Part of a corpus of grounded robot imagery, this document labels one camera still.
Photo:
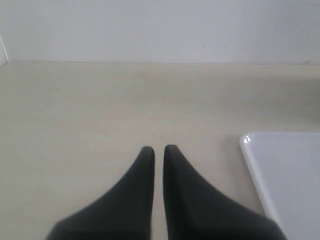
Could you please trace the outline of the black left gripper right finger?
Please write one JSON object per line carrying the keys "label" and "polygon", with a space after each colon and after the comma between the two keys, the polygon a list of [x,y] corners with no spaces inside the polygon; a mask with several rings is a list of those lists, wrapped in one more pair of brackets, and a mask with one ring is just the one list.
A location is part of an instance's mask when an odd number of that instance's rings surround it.
{"label": "black left gripper right finger", "polygon": [[170,240],[284,240],[271,219],[206,181],[176,145],[163,157],[163,199]]}

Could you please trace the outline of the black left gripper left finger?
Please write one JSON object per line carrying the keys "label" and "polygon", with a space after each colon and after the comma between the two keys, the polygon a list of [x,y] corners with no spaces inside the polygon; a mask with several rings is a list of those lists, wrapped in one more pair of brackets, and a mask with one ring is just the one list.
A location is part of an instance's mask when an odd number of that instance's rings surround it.
{"label": "black left gripper left finger", "polygon": [[48,240],[149,240],[154,199],[155,152],[141,148],[123,177],[103,196],[60,220]]}

